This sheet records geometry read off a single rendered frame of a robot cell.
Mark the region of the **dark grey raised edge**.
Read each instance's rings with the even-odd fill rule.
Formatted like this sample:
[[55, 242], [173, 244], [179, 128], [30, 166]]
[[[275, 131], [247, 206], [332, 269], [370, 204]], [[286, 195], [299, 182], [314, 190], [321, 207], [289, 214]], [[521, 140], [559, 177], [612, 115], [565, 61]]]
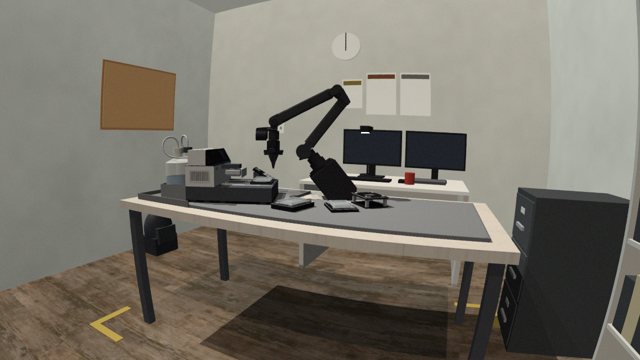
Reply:
[[189, 201], [188, 200], [174, 199], [174, 198], [168, 198], [168, 197], [162, 197], [162, 196], [153, 195], [153, 194], [158, 194], [158, 193], [162, 193], [162, 191], [159, 189], [159, 190], [153, 190], [153, 191], [147, 191], [147, 192], [143, 192], [143, 193], [138, 193], [138, 199], [151, 201], [151, 202], [162, 203], [162, 204], [174, 205], [174, 206], [177, 206], [177, 207], [189, 208]]

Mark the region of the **white plastic bottle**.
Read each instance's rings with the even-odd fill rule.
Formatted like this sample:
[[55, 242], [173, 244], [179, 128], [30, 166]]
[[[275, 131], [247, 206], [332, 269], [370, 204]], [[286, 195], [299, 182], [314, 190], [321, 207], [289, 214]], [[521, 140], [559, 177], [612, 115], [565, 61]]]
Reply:
[[[182, 157], [183, 148], [173, 148], [174, 157]], [[166, 184], [185, 185], [185, 166], [188, 161], [185, 158], [173, 158], [166, 162]]]

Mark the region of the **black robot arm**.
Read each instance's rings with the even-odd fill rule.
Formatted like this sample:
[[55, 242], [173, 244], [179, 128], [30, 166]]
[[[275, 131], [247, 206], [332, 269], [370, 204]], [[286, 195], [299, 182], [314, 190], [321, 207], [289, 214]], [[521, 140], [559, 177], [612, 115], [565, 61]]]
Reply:
[[279, 151], [281, 141], [279, 141], [279, 131], [277, 129], [277, 126], [282, 125], [288, 120], [291, 120], [293, 117], [299, 116], [307, 110], [313, 109], [314, 107], [324, 103], [325, 101], [333, 99], [333, 97], [337, 99], [336, 103], [329, 110], [329, 112], [327, 112], [320, 123], [318, 123], [317, 127], [313, 130], [310, 136], [307, 137], [305, 145], [298, 146], [296, 151], [296, 154], [299, 157], [299, 161], [308, 158], [307, 161], [310, 163], [310, 167], [312, 168], [312, 172], [310, 173], [310, 175], [312, 176], [315, 173], [318, 173], [318, 171], [326, 167], [332, 160], [330, 158], [326, 160], [325, 158], [323, 158], [323, 156], [320, 156], [318, 152], [314, 152], [314, 150], [311, 148], [314, 148], [320, 138], [324, 135], [324, 133], [326, 133], [326, 131], [333, 124], [336, 118], [338, 118], [339, 114], [342, 113], [345, 107], [351, 102], [341, 85], [336, 84], [333, 86], [333, 88], [326, 89], [318, 93], [317, 95], [311, 96], [310, 98], [300, 102], [299, 104], [293, 105], [285, 111], [279, 112], [270, 117], [270, 127], [256, 128], [256, 141], [266, 141], [269, 132], [269, 140], [272, 141], [267, 141], [267, 151], [269, 151], [270, 153]]

